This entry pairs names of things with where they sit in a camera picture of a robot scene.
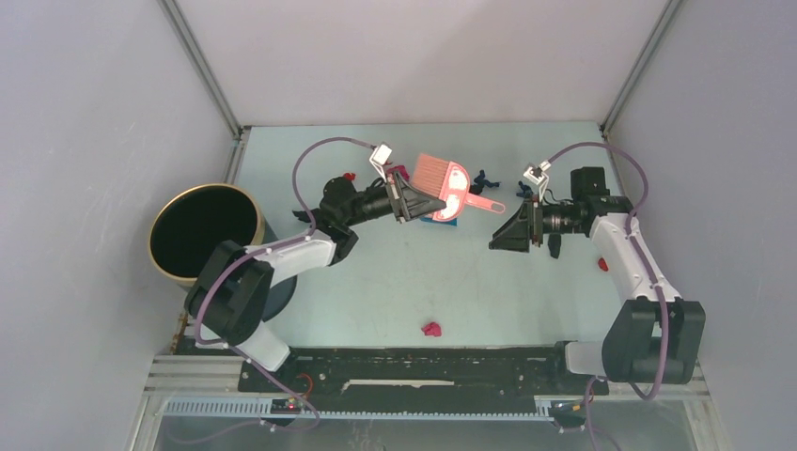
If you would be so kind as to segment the long black paper scrap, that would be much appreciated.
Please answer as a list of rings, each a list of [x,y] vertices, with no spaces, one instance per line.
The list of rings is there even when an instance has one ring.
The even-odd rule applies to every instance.
[[[561,254],[562,235],[554,233],[550,234],[547,246],[549,249],[550,257],[554,259],[559,259]]]

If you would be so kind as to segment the pink hand brush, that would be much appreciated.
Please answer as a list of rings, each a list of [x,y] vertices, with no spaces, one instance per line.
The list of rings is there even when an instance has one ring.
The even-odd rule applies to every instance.
[[[434,214],[439,220],[458,218],[466,207],[496,214],[502,214],[506,210],[500,202],[470,194],[470,178],[466,169],[453,161],[421,153],[416,160],[410,182],[415,188],[427,194],[435,194],[446,202],[446,208]]]

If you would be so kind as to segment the pink paper scrap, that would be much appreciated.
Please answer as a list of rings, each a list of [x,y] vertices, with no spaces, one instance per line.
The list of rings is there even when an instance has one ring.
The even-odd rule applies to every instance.
[[[443,330],[441,325],[436,321],[431,321],[421,327],[424,336],[441,337]]]

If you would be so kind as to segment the blue plastic dustpan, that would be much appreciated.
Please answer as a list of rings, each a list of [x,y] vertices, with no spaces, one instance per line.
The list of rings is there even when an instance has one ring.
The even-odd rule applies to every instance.
[[[424,223],[429,223],[429,224],[434,224],[434,225],[441,225],[441,226],[457,226],[458,225],[458,219],[457,218],[447,219],[447,220],[443,221],[443,220],[439,220],[434,214],[424,215],[424,216],[422,216],[420,218],[420,221],[424,222]]]

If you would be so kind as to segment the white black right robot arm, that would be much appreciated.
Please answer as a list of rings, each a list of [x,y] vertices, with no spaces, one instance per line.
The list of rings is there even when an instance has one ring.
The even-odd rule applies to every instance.
[[[631,201],[612,195],[605,172],[585,166],[570,173],[570,200],[547,205],[532,197],[492,235],[492,250],[529,252],[562,236],[583,234],[606,262],[623,302],[602,342],[566,342],[546,368],[550,386],[569,393],[585,375],[629,383],[686,384],[693,375],[706,322],[665,280],[632,215]]]

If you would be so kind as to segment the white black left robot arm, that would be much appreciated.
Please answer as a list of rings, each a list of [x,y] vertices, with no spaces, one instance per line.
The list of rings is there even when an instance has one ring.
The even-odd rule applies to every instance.
[[[219,243],[186,298],[195,320],[195,343],[229,349],[261,367],[260,377],[275,391],[296,382],[289,345],[268,326],[290,301],[299,274],[337,264],[358,241],[353,227],[392,216],[405,223],[445,208],[436,194],[388,176],[359,191],[344,178],[330,179],[319,206],[307,213],[309,228],[289,239],[241,246]]]

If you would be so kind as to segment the magenta paper scrap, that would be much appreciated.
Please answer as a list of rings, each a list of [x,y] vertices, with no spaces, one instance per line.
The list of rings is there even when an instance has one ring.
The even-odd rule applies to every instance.
[[[393,180],[403,179],[404,181],[409,181],[411,178],[403,164],[389,166],[385,169],[385,173]]]

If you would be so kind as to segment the small blue paper scrap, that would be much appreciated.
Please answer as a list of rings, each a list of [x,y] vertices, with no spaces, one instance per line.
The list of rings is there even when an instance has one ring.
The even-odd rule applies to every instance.
[[[515,193],[517,197],[522,199],[530,199],[535,195],[534,189],[522,181],[517,182],[518,190]]]

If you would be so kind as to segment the dark navy paper scrap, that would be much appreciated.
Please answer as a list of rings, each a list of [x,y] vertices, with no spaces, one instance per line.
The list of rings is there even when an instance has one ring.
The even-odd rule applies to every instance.
[[[478,171],[478,175],[473,179],[469,187],[469,193],[481,195],[486,188],[494,189],[501,186],[500,181],[490,181],[487,179],[486,172],[483,169]]]

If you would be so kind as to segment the black paper strip left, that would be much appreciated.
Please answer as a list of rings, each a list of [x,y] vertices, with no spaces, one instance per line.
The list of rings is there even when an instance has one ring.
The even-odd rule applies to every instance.
[[[293,210],[291,213],[295,219],[306,224],[312,224],[318,221],[318,214],[314,210]]]

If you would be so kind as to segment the black gold-rimmed bin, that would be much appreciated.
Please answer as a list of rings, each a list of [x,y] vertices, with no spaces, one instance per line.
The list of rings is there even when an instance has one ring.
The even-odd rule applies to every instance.
[[[154,268],[189,290],[217,245],[277,241],[253,196],[231,184],[193,187],[171,199],[156,216],[148,236]]]

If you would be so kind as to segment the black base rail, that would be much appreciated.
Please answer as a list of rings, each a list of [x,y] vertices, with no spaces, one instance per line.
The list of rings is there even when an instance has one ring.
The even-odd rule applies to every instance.
[[[515,416],[582,400],[588,378],[557,347],[295,348],[278,381],[321,413]]]

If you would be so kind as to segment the aluminium frame rail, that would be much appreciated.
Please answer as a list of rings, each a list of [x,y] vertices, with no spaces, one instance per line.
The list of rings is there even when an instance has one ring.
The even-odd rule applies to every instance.
[[[568,372],[550,348],[304,348],[273,380],[237,356],[166,355],[145,391],[172,413],[286,419],[546,421],[577,414],[585,391],[635,400],[624,384]]]

